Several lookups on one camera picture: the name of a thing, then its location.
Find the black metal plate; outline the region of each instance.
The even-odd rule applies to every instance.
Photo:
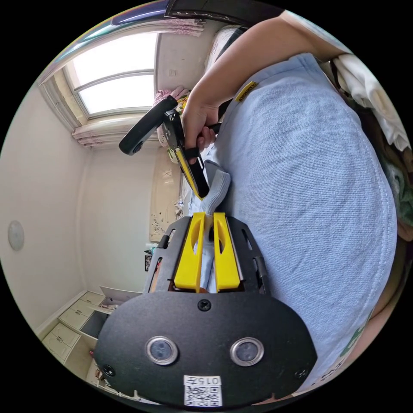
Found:
[[[201,299],[212,303],[199,311]],[[152,363],[145,344],[166,336],[179,349],[169,366]],[[250,367],[230,359],[231,345],[243,337],[260,340],[265,353]],[[221,376],[224,408],[248,406],[295,392],[313,368],[317,356],[300,317],[288,306],[257,293],[147,293],[120,306],[103,326],[94,353],[106,378],[127,395],[136,390],[149,400],[184,406],[183,376]]]

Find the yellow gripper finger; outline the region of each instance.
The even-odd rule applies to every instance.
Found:
[[[182,249],[181,259],[175,274],[175,287],[182,290],[199,292],[201,281],[203,232],[205,227],[205,212],[196,212],[189,224],[188,234]]]
[[[240,276],[225,213],[214,213],[214,245],[216,292],[235,290]]]

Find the bedding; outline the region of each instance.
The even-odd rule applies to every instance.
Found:
[[[209,68],[215,63],[215,60],[220,56],[221,51],[228,47],[227,42],[231,38],[232,34],[237,30],[238,26],[230,25],[225,26],[218,31],[215,35],[211,51],[206,59],[205,63],[205,72],[209,70]]]

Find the yellow tag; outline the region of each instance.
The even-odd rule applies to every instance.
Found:
[[[238,96],[235,98],[236,102],[241,102],[243,101],[248,94],[251,92],[251,90],[254,89],[255,86],[257,86],[257,82],[249,82],[238,94]]]

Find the cabinet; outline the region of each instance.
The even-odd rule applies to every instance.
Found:
[[[107,318],[119,305],[139,296],[136,291],[100,287],[103,294],[88,291],[58,317],[58,324],[42,343],[73,374],[88,383],[121,397],[102,377],[91,356]],[[153,404],[138,396],[132,399]]]

